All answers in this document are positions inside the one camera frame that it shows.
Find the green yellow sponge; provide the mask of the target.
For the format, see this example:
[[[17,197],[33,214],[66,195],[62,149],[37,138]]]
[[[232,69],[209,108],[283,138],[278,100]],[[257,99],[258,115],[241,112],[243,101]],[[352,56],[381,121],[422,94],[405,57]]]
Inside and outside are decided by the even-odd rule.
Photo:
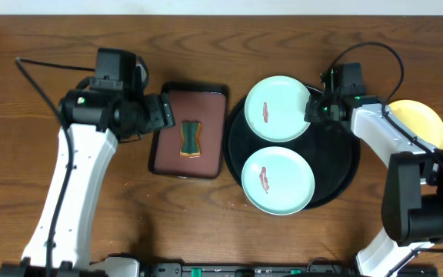
[[[197,158],[201,155],[200,134],[202,124],[200,122],[183,122],[181,124],[182,143],[180,156]]]

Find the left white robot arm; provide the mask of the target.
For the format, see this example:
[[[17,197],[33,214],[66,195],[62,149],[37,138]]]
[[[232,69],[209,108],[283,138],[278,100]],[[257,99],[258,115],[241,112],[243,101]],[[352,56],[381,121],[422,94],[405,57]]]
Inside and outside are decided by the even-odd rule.
[[[135,258],[91,261],[92,225],[119,142],[175,124],[168,96],[75,88],[60,101],[59,111],[67,124],[58,134],[58,158],[42,215],[20,263],[2,264],[0,276],[138,276]]]

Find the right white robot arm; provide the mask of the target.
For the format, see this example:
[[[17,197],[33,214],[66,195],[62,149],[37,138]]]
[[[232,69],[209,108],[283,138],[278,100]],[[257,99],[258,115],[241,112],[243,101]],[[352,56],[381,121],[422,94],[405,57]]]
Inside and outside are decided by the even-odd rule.
[[[310,97],[305,120],[340,122],[387,166],[383,228],[355,258],[360,275],[395,276],[422,252],[443,252],[443,150],[373,96]]]

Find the yellow plate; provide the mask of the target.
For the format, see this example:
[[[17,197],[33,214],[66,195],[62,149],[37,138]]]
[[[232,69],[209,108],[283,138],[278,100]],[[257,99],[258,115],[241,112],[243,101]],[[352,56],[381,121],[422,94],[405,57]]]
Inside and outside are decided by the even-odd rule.
[[[389,105],[393,114],[417,136],[443,149],[443,121],[427,105],[413,100],[398,100]]]

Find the green plate with stain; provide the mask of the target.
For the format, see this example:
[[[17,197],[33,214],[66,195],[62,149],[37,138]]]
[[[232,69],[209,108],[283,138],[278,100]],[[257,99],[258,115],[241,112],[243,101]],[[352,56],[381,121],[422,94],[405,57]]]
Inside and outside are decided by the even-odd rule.
[[[311,125],[305,120],[310,96],[307,87],[295,78],[283,75],[265,78],[250,90],[245,99],[245,120],[261,139],[289,142]]]

